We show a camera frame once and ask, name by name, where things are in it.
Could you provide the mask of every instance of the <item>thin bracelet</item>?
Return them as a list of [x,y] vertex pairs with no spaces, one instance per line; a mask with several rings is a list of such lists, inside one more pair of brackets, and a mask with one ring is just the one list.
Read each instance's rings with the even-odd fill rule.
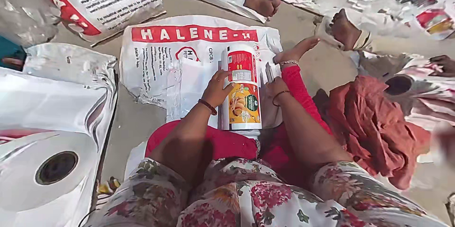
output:
[[276,96],[273,97],[273,99],[272,99],[272,104],[275,105],[276,107],[280,107],[281,105],[276,105],[276,104],[275,104],[275,98],[276,98],[277,96],[281,95],[282,93],[291,93],[291,91],[289,91],[289,90],[284,90],[284,91],[279,92],[278,94],[276,94]]
[[215,108],[213,108],[213,106],[211,106],[208,102],[206,102],[205,100],[202,100],[202,99],[199,99],[197,101],[198,103],[202,103],[203,105],[207,106],[211,111],[212,111],[212,115],[213,116],[216,116],[217,115],[217,110],[215,110]]

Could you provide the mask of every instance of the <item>anklet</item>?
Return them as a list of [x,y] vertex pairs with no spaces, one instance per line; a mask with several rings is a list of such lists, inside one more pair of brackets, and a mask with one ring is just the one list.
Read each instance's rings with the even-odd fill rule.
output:
[[288,60],[288,61],[284,61],[284,62],[280,63],[280,65],[285,65],[285,64],[296,64],[296,65],[299,65],[299,61]]

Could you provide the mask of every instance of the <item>yellow packaging print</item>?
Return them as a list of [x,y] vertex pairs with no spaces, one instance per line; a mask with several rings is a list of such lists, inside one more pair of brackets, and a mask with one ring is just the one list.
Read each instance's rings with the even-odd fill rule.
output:
[[229,123],[261,123],[258,87],[249,83],[236,83],[229,93]]

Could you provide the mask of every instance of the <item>crumpled cloth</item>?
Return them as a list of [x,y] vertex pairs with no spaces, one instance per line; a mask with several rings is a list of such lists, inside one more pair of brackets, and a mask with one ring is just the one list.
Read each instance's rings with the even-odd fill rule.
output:
[[400,105],[384,97],[387,87],[376,78],[358,76],[330,91],[327,114],[335,137],[354,161],[404,190],[417,156],[429,151],[430,133],[405,121]]

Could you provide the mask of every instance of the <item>woman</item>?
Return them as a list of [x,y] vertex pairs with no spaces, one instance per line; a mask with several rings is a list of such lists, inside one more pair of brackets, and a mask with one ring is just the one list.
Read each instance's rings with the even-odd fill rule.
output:
[[[267,87],[282,108],[284,125],[274,136],[279,142],[261,160],[212,160],[224,153],[219,150],[219,137],[231,134],[207,133],[212,110],[206,103],[220,105],[232,89],[223,87],[229,73],[219,71],[209,82],[203,102],[173,123],[172,132],[148,153],[91,226],[446,226],[386,189],[352,162],[327,132],[297,65],[318,41],[307,38],[276,56],[282,79]],[[207,141],[212,135],[216,141]],[[239,144],[253,141],[234,139],[232,146],[240,148],[238,153],[247,154]],[[287,147],[293,154],[274,159],[283,156]],[[310,184],[312,193],[287,184],[264,159],[280,165],[279,170],[293,166],[293,175],[301,177],[294,182]]]

